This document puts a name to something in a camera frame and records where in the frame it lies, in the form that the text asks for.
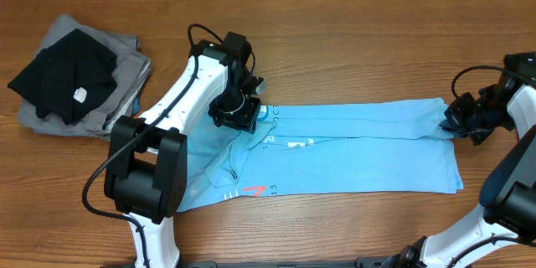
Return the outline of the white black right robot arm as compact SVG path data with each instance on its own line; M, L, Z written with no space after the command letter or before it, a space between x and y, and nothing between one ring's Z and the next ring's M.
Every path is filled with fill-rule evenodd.
M482 185L477 206L445 231L422 237L382 267L469 267L509 245L535 245L535 54L507 54L498 82L456 95L442 128L479 145L498 127L518 143Z

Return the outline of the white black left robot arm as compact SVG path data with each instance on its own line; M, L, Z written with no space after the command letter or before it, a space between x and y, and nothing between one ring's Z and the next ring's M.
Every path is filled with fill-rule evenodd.
M128 220L135 267L178 267L173 215L187 187L188 136L202 116L216 126L253 133L261 77L246 63L255 56L247 38L229 32L190 50L188 65L170 91L139 118L112 128L104 194Z

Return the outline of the light blue t-shirt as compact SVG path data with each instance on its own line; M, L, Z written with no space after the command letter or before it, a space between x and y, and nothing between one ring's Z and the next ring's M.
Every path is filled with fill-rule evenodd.
M463 182L440 98L263 106L254 133L205 117L188 139L180 210L236 197L455 193Z

